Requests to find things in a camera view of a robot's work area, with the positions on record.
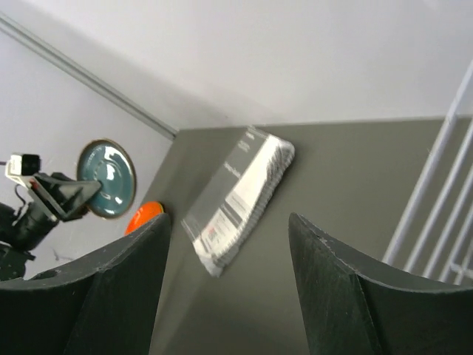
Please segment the orange plate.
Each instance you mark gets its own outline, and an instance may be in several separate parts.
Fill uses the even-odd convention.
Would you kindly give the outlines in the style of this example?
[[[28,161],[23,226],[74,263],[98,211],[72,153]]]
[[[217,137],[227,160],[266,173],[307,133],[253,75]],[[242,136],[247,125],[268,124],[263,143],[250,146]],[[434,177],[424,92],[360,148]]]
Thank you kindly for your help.
[[[165,212],[163,205],[157,201],[149,201],[144,203],[133,215],[125,230],[125,235],[128,235],[139,229],[142,225],[148,223],[150,220]]]

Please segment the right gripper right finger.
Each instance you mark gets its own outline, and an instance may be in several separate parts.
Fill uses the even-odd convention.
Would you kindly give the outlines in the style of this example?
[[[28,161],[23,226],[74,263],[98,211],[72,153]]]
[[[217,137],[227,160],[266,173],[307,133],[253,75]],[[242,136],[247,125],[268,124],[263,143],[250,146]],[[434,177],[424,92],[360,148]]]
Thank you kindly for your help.
[[[311,354],[472,353],[472,288],[389,266],[300,214],[288,237]]]

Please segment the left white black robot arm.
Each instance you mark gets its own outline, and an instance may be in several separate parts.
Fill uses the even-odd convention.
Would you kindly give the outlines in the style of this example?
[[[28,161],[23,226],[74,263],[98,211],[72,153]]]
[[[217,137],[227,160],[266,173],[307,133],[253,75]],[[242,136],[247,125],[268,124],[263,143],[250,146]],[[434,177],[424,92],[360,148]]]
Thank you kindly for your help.
[[[97,180],[73,180],[54,172],[23,177],[32,200],[15,210],[1,204],[1,280],[25,275],[31,251],[60,223],[81,219],[102,188]]]

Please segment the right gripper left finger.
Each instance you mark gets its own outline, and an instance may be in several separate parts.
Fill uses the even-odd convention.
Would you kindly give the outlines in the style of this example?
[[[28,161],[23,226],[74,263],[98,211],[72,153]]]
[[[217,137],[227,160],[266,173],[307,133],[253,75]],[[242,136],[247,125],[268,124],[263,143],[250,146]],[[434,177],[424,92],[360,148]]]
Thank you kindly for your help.
[[[147,354],[170,239],[159,214],[77,260],[1,282],[1,353]]]

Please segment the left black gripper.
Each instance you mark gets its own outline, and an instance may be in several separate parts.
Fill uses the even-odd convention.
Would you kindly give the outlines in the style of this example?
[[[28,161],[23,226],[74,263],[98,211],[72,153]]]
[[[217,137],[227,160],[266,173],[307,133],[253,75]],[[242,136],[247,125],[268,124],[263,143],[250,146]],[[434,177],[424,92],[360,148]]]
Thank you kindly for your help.
[[[59,220],[67,222],[82,218],[88,202],[101,190],[97,180],[72,180],[62,173],[36,173],[35,180],[26,186],[16,183],[15,194],[22,201],[16,212],[16,229],[52,229]],[[32,200],[28,203],[18,192],[25,188]]]

